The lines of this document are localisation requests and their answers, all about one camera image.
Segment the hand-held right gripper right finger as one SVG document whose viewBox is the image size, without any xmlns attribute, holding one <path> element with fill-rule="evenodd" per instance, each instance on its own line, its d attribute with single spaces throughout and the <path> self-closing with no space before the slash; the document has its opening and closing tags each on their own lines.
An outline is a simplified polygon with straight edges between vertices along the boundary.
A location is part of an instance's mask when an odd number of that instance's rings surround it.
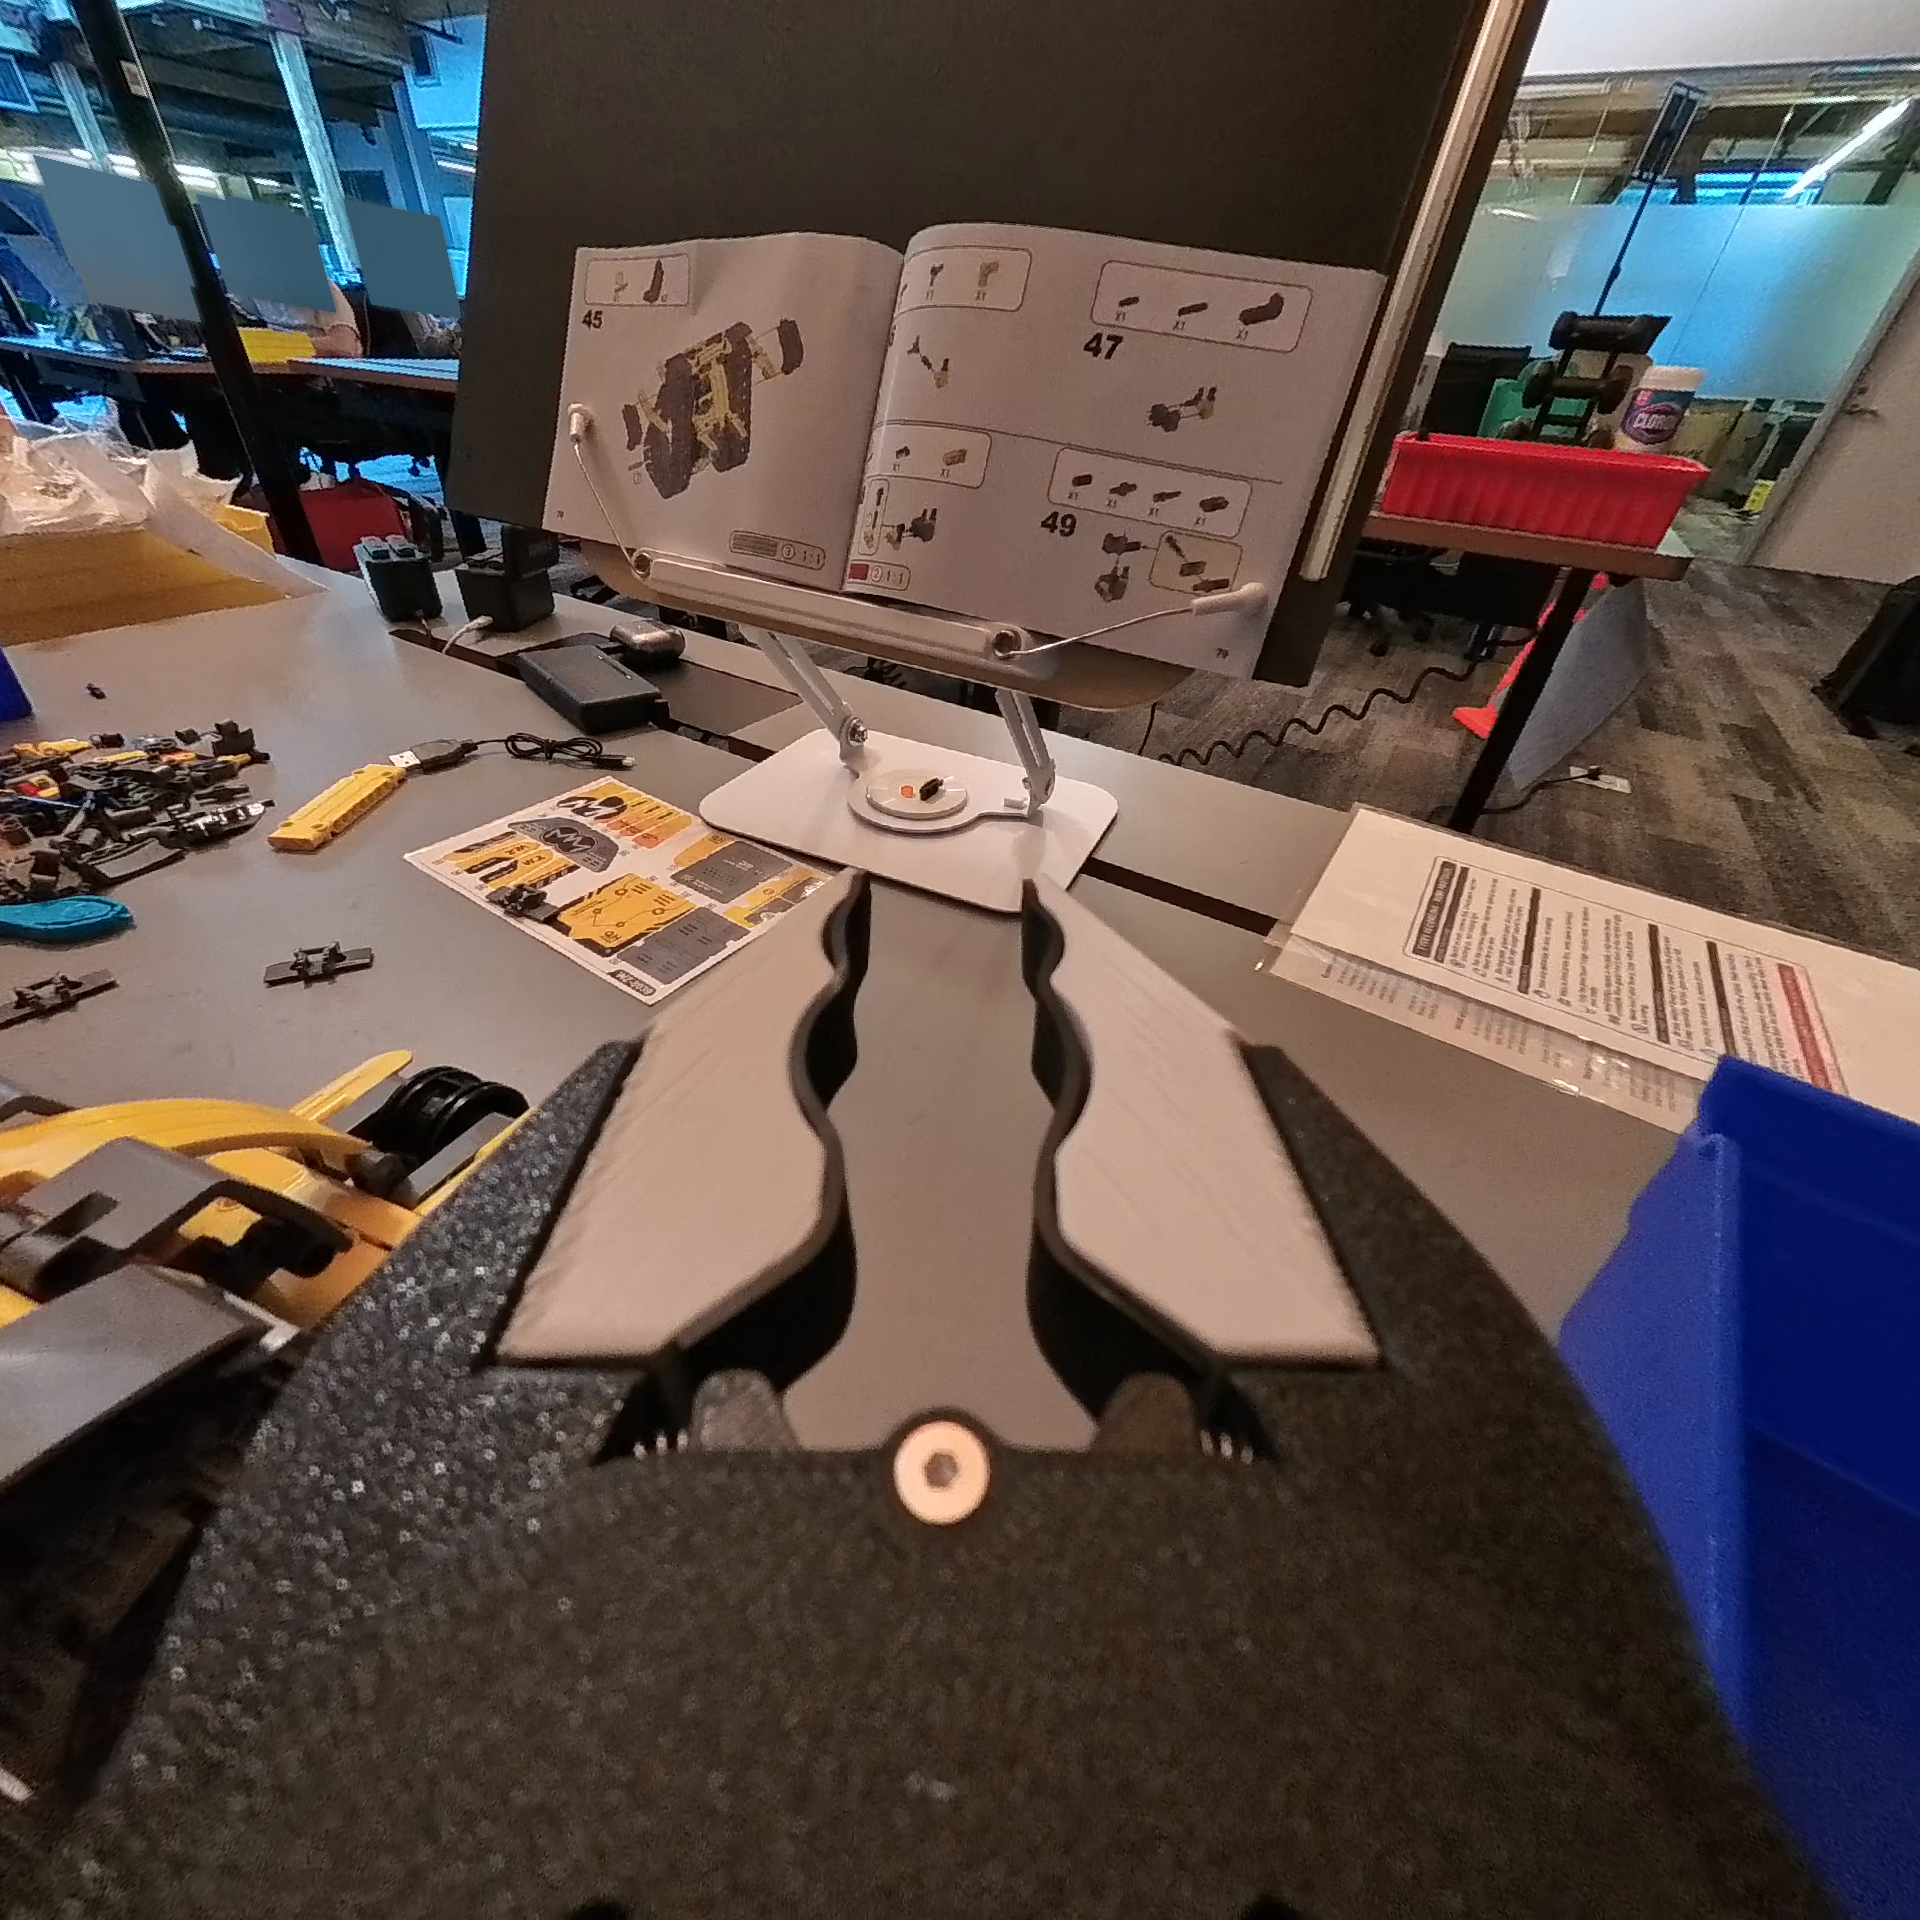
<svg viewBox="0 0 1920 1920">
<path fill-rule="evenodd" d="M 1377 1335 L 1237 1026 L 1053 880 L 1024 890 L 1023 970 L 1039 1253 L 1203 1374 L 1372 1370 Z"/>
</svg>

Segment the yellow tracked toy vehicle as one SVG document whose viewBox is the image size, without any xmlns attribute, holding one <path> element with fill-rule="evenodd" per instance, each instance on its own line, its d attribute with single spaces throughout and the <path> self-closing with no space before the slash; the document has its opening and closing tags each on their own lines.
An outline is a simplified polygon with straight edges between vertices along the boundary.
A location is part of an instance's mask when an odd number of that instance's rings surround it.
<svg viewBox="0 0 1920 1920">
<path fill-rule="evenodd" d="M 313 1337 L 528 1114 L 406 1050 L 291 1108 L 6 1082 L 6 1827 L 103 1762 Z"/>
</svg>

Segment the instruction booklet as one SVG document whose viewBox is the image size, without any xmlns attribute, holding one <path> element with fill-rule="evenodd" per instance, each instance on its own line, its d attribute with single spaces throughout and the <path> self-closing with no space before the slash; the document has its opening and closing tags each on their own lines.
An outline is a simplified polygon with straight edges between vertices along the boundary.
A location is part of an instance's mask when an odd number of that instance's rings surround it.
<svg viewBox="0 0 1920 1920">
<path fill-rule="evenodd" d="M 993 224 L 583 250 L 543 526 L 1253 678 L 1383 288 Z"/>
</svg>

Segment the yellow toy beam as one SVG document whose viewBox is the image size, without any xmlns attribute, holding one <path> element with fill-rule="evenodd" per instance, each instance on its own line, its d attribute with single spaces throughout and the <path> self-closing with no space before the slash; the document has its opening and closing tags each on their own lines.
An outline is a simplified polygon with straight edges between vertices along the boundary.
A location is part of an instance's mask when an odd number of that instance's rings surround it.
<svg viewBox="0 0 1920 1920">
<path fill-rule="evenodd" d="M 334 780 L 320 797 L 293 809 L 267 837 L 276 852 L 314 855 L 335 846 L 408 780 L 395 762 L 373 762 Z"/>
</svg>

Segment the black power adapter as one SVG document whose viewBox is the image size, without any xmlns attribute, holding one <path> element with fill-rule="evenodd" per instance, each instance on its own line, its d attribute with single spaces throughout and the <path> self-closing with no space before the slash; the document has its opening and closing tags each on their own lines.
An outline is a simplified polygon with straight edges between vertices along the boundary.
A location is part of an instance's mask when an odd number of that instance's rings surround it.
<svg viewBox="0 0 1920 1920">
<path fill-rule="evenodd" d="M 598 643 L 519 655 L 515 676 L 583 736 L 634 734 L 671 719 L 661 689 Z"/>
</svg>

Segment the orange traffic cone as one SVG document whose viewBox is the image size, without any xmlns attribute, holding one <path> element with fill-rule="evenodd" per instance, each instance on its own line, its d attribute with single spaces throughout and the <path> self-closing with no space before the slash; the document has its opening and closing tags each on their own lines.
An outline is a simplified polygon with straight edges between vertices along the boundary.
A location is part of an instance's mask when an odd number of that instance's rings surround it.
<svg viewBox="0 0 1920 1920">
<path fill-rule="evenodd" d="M 1557 591 L 1564 582 L 1557 578 L 1549 578 L 1549 597 L 1542 606 L 1539 617 L 1531 624 L 1531 634 L 1519 636 L 1517 628 L 1503 632 L 1501 647 L 1508 652 L 1503 656 L 1501 676 L 1490 686 L 1487 698 L 1479 705 L 1459 705 L 1452 709 L 1452 723 L 1464 728 L 1475 740 L 1490 740 L 1499 725 L 1499 714 L 1508 704 L 1508 696 L 1517 681 L 1526 671 L 1526 661 L 1539 634 L 1549 626 L 1551 612 L 1557 606 Z M 1581 691 L 1583 678 L 1593 678 L 1590 674 L 1590 647 L 1583 646 L 1579 626 L 1572 628 L 1572 639 L 1567 641 L 1559 661 L 1554 667 L 1553 689 L 1544 696 L 1544 704 L 1536 713 L 1533 726 L 1544 728 L 1542 738 L 1533 743 L 1544 755 L 1549 753 L 1551 740 L 1572 740 L 1579 736 L 1579 728 L 1587 728 L 1593 734 L 1593 725 L 1579 723 L 1572 713 L 1587 700 Z"/>
</svg>

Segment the blue plastic bin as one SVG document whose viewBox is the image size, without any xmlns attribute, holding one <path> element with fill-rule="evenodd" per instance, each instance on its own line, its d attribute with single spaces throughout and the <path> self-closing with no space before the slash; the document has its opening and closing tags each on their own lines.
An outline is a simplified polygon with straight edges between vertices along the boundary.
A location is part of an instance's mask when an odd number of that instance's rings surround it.
<svg viewBox="0 0 1920 1920">
<path fill-rule="evenodd" d="M 1813 1868 L 1919 1916 L 1916 1124 L 1720 1062 L 1557 1346 Z"/>
</svg>

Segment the white leaning panel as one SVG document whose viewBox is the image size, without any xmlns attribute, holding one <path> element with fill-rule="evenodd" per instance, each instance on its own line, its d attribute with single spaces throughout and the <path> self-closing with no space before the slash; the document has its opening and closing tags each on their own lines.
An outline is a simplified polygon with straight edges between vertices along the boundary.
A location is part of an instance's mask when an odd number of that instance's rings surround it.
<svg viewBox="0 0 1920 1920">
<path fill-rule="evenodd" d="M 1657 656 L 1645 585 L 1611 585 L 1573 624 L 1503 775 L 1516 797 L 1586 750 L 1643 686 Z"/>
</svg>

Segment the black battery charger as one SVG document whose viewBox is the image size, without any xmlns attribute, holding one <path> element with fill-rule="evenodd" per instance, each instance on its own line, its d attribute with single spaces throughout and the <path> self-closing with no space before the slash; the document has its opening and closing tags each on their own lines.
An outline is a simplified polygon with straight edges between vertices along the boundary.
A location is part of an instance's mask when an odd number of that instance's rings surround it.
<svg viewBox="0 0 1920 1920">
<path fill-rule="evenodd" d="M 444 606 L 433 562 L 415 541 L 364 539 L 353 548 L 353 562 L 388 626 L 426 626 L 443 619 Z"/>
<path fill-rule="evenodd" d="M 490 634 L 521 634 L 555 615 L 551 571 L 562 541 L 544 528 L 500 521 L 498 541 L 454 568 L 470 621 Z"/>
</svg>

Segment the pile of toy parts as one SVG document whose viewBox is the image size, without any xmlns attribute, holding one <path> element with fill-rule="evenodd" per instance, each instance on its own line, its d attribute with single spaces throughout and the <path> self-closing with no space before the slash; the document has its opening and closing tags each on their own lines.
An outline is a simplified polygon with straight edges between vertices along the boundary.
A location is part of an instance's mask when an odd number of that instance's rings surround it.
<svg viewBox="0 0 1920 1920">
<path fill-rule="evenodd" d="M 255 778 L 273 755 L 232 719 L 207 734 L 96 734 L 2 750 L 2 901 L 107 897 L 271 813 Z"/>
</svg>

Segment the brown edged background table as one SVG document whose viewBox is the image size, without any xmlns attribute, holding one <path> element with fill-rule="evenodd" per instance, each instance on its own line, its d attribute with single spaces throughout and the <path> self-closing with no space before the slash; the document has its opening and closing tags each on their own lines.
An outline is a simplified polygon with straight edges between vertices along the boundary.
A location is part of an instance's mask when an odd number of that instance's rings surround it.
<svg viewBox="0 0 1920 1920">
<path fill-rule="evenodd" d="M 1487 526 L 1372 513 L 1365 535 L 1372 541 L 1424 546 L 1458 554 L 1485 554 L 1523 563 L 1553 563 L 1557 571 L 1557 591 L 1551 602 L 1546 624 L 1524 652 L 1517 678 L 1501 704 L 1493 734 L 1483 743 L 1459 797 L 1452 800 L 1452 810 L 1446 814 L 1446 827 L 1466 837 L 1475 834 L 1479 824 L 1490 813 L 1496 788 L 1508 774 L 1512 755 L 1523 743 L 1523 734 L 1544 700 L 1597 578 L 1606 576 L 1616 585 L 1631 581 L 1677 582 L 1687 576 L 1695 562 L 1695 549 L 1678 533 L 1667 533 L 1664 541 L 1653 548 L 1633 548 L 1606 541 L 1512 533 Z"/>
</svg>

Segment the red plastic bin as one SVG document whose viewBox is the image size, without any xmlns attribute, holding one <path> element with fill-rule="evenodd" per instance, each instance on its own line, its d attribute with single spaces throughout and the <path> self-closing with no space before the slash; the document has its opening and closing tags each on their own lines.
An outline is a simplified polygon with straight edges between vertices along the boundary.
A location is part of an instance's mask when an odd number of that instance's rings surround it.
<svg viewBox="0 0 1920 1920">
<path fill-rule="evenodd" d="M 1708 477 L 1692 460 L 1404 434 L 1387 461 L 1377 513 L 1621 548 L 1657 548 Z"/>
</svg>

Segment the white wipes canister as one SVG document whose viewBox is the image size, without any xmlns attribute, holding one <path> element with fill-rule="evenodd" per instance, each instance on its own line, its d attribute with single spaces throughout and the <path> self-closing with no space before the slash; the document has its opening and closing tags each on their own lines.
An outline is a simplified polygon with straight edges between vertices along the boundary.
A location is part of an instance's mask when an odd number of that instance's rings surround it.
<svg viewBox="0 0 1920 1920">
<path fill-rule="evenodd" d="M 1613 425 L 1611 450 L 1672 457 L 1707 373 L 1695 366 L 1647 364 Z"/>
</svg>

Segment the clear plastic bags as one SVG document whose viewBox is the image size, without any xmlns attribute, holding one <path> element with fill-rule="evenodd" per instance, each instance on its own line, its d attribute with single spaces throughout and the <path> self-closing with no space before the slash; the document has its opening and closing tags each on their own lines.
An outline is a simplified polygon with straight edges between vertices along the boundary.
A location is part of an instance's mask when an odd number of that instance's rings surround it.
<svg viewBox="0 0 1920 1920">
<path fill-rule="evenodd" d="M 322 591 L 276 546 L 263 513 L 231 503 L 186 450 L 138 451 L 117 434 L 2 420 L 6 554 L 60 539 L 143 533 L 271 598 Z"/>
</svg>

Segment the tripod stand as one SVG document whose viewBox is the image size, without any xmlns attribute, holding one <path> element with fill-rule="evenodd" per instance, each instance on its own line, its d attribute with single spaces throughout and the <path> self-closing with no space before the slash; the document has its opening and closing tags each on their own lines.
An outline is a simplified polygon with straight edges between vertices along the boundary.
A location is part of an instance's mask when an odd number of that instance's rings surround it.
<svg viewBox="0 0 1920 1920">
<path fill-rule="evenodd" d="M 1670 312 L 1639 312 L 1617 306 L 1621 278 L 1643 229 L 1647 207 L 1663 186 L 1678 188 L 1686 176 L 1687 142 L 1707 109 L 1708 94 L 1692 81 L 1667 86 L 1664 100 L 1650 119 L 1650 129 L 1621 179 L 1621 206 L 1629 207 L 1621 245 L 1608 263 L 1599 299 L 1597 322 L 1603 355 L 1603 370 L 1613 373 L 1627 358 L 1650 358 L 1650 349 L 1672 323 Z"/>
</svg>

